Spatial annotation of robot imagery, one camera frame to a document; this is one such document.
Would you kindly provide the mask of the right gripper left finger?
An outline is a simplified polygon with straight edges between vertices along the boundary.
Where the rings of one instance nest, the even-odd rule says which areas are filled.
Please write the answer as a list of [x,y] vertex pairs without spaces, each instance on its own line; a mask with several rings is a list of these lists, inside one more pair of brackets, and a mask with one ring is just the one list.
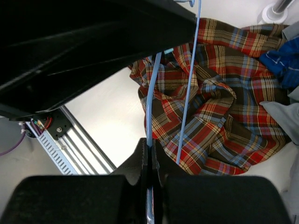
[[146,140],[109,175],[46,175],[23,179],[0,218],[3,224],[144,224]]

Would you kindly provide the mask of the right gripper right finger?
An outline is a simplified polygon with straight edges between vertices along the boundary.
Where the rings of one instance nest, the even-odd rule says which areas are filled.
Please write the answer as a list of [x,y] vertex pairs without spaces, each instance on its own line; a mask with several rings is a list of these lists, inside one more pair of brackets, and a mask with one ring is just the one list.
[[275,186],[260,176],[189,175],[154,140],[151,147],[154,224],[289,224]]

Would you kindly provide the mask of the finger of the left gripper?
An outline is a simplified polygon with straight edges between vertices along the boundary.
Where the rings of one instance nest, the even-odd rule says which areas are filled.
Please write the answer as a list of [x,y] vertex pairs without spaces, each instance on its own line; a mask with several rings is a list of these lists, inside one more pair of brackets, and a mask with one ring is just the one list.
[[191,40],[172,0],[3,0],[0,114],[54,110],[134,61]]

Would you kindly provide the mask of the brown orange plaid shirt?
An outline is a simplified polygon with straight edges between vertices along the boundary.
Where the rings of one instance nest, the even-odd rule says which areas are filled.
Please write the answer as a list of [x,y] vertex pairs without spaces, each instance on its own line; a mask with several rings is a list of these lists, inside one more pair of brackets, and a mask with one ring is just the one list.
[[163,55],[159,72],[169,81],[189,77],[190,96],[185,124],[172,103],[167,114],[153,98],[152,118],[160,120],[164,136],[158,139],[166,154],[179,159],[192,175],[238,175],[261,163],[289,141],[277,122],[260,105],[263,101],[289,104],[287,92],[259,61],[261,54],[284,43],[282,24],[237,28],[202,18],[197,41]]

